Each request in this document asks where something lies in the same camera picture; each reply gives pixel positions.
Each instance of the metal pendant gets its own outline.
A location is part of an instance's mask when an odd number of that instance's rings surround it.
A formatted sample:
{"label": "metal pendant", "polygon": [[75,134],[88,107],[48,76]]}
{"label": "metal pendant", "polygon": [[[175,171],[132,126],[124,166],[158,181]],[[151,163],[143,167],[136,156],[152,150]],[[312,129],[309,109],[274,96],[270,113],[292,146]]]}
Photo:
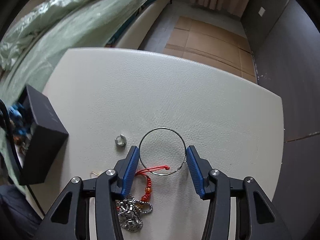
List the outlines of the metal pendant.
{"label": "metal pendant", "polygon": [[[131,232],[141,230],[143,222],[140,215],[149,214],[153,209],[150,202],[135,199],[131,194],[122,201],[116,201],[116,206],[121,227]],[[143,211],[144,206],[148,206],[149,209]]]}

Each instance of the red string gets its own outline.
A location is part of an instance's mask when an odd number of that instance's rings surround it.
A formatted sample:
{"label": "red string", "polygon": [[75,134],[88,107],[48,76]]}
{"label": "red string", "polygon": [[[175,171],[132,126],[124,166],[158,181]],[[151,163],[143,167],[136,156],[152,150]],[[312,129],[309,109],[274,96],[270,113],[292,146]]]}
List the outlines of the red string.
{"label": "red string", "polygon": [[144,175],[144,176],[146,176],[146,178],[147,178],[147,186],[146,186],[146,188],[144,189],[144,191],[145,191],[146,193],[142,196],[141,201],[145,201],[145,202],[148,201],[149,198],[150,198],[151,192],[152,192],[151,179],[150,179],[150,177],[149,177],[146,173],[147,173],[147,172],[152,172],[152,171],[159,171],[159,170],[162,170],[162,169],[169,170],[170,167],[167,166],[167,165],[155,166],[155,167],[152,167],[152,168],[142,169],[142,170],[136,172],[135,176],[137,176],[137,175]]}

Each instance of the black gift box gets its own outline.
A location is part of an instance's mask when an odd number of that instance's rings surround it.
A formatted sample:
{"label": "black gift box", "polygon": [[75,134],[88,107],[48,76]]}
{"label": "black gift box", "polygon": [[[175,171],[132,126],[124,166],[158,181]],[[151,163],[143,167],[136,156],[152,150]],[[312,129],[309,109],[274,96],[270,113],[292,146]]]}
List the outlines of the black gift box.
{"label": "black gift box", "polygon": [[15,162],[10,143],[7,140],[13,170],[20,185],[43,183],[69,134],[59,120],[49,99],[30,85],[26,85],[18,102],[26,109],[31,109],[32,138],[22,161],[22,173],[19,172],[18,164]]}

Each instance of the gray wall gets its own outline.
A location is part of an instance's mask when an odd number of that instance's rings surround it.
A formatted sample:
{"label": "gray wall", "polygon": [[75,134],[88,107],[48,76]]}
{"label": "gray wall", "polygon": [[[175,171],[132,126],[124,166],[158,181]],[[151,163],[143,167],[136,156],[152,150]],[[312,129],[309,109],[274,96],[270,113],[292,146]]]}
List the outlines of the gray wall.
{"label": "gray wall", "polygon": [[[253,52],[263,44],[287,2],[288,0],[249,0],[241,17],[241,23]],[[266,10],[263,17],[258,14],[260,7]]]}
{"label": "gray wall", "polygon": [[[260,27],[250,28],[249,37]],[[283,102],[283,164],[272,202],[293,240],[300,240],[320,213],[320,135],[306,138],[320,132],[320,33],[295,0],[290,0],[254,58],[258,84]]]}

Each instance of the white leather surface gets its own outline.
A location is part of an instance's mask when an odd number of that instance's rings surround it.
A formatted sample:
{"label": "white leather surface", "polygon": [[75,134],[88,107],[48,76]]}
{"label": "white leather surface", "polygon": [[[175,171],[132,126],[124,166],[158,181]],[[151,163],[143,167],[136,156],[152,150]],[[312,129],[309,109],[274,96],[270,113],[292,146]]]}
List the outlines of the white leather surface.
{"label": "white leather surface", "polygon": [[[113,168],[131,145],[159,126],[178,131],[187,146],[230,177],[253,176],[272,199],[283,150],[281,98],[245,79],[193,61],[125,49],[69,49],[50,77],[44,94],[70,133],[46,182],[32,188],[47,210],[73,176]],[[127,147],[116,148],[123,133]],[[148,147],[153,148],[147,154]],[[175,136],[146,140],[150,165],[176,165],[182,157]],[[124,239],[201,239],[208,201],[194,190],[187,165],[171,175],[151,175],[154,211],[143,216],[139,233]],[[145,180],[132,193],[143,195]],[[95,239],[91,205],[91,239]],[[231,210],[234,239],[235,208]]]}
{"label": "white leather surface", "polygon": [[115,43],[115,48],[138,49],[147,32],[170,0],[156,0],[145,8]]}

